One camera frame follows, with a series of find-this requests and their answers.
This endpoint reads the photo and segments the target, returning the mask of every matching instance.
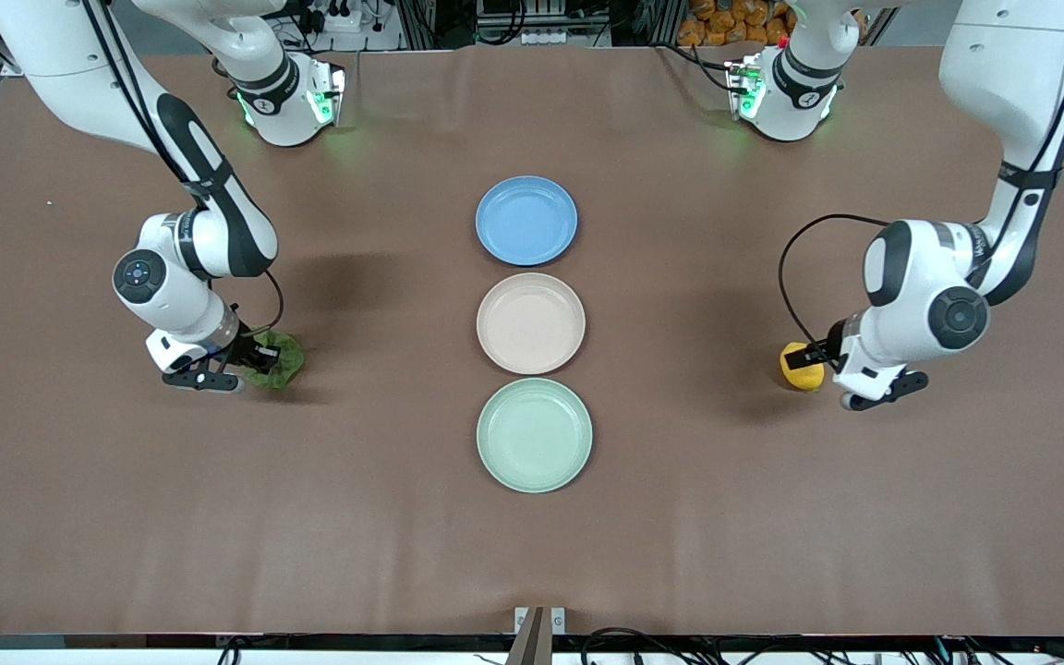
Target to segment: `green led light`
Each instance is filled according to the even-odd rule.
[[[314,117],[316,117],[318,121],[320,122],[331,121],[331,117],[333,117],[334,114],[333,102],[331,100],[328,100],[328,98],[323,97],[318,93],[309,94],[306,96],[306,100],[312,105],[312,110],[314,111]]]
[[[831,88],[831,93],[828,93],[828,98],[827,98],[827,100],[824,100],[824,111],[822,111],[822,113],[821,113],[821,114],[819,114],[819,119],[820,119],[820,121],[821,121],[821,120],[822,120],[822,119],[824,119],[825,117],[828,117],[828,114],[830,114],[830,113],[831,113],[831,101],[833,100],[833,98],[835,98],[835,97],[836,97],[836,90],[837,90],[837,89],[839,89],[839,87],[832,87],[832,88]]]
[[[761,98],[766,96],[766,84],[764,81],[758,81],[755,88],[751,89],[750,94],[746,95],[742,100],[742,115],[747,118],[752,118],[758,115],[758,104],[761,102]]]
[[[240,93],[236,94],[236,100],[240,102],[240,109],[245,111],[245,122],[248,122],[249,127],[253,127],[253,114],[249,113],[249,105],[246,104],[245,98],[242,97]]]

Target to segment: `table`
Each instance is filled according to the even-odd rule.
[[[149,214],[189,200],[156,157],[77,134],[24,81],[0,94],[0,633],[491,632],[516,605],[570,630],[1064,633],[1064,180],[1033,281],[932,386],[846,413],[774,379],[778,294],[814,216],[979,219],[990,131],[943,96],[936,49],[862,49],[800,144],[734,126],[648,50],[364,54],[347,122],[259,140],[206,60],[151,60],[275,220],[280,395],[162,386],[111,292]],[[473,449],[511,382],[473,339],[518,269],[473,238],[516,173],[573,193],[544,272],[586,305],[552,375],[586,400],[591,462],[523,496]],[[818,332],[865,303],[871,228],[788,264]],[[250,325],[265,281],[218,283]]]

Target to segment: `beige plate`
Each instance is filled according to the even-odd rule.
[[[495,365],[544,375],[573,358],[585,337],[582,300],[555,277],[525,272],[496,283],[479,305],[479,344]]]

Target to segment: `lemon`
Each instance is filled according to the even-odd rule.
[[[789,345],[786,345],[786,348],[782,349],[781,356],[778,356],[778,365],[782,367],[782,376],[785,376],[786,383],[801,390],[812,392],[818,390],[819,386],[824,383],[822,363],[802,367],[801,369],[791,369],[791,367],[786,366],[786,353],[801,352],[808,346],[807,344],[802,344],[802,342],[791,342]]]

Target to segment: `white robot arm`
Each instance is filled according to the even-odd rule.
[[[343,70],[286,53],[262,14],[286,0],[134,0],[212,51],[237,89],[245,118],[275,146],[306,143],[334,119]]]
[[[0,32],[56,117],[155,152],[195,198],[184,214],[145,220],[114,270],[118,298],[155,328],[147,348],[165,382],[233,390],[239,380],[223,366],[269,371],[276,349],[255,345],[206,281],[259,277],[277,234],[194,111],[151,79],[101,0],[0,0]]]
[[[731,67],[730,106],[776,140],[798,140],[828,117],[839,74],[861,39],[852,10],[896,7],[913,0],[787,0],[798,14],[785,46],[766,46]]]
[[[928,378],[908,363],[960,353],[990,307],[1032,275],[1040,223],[1064,159],[1064,0],[964,0],[938,71],[951,101],[1004,147],[988,213],[977,223],[899,220],[864,256],[870,306],[786,356],[828,362],[846,409],[894,401]]]

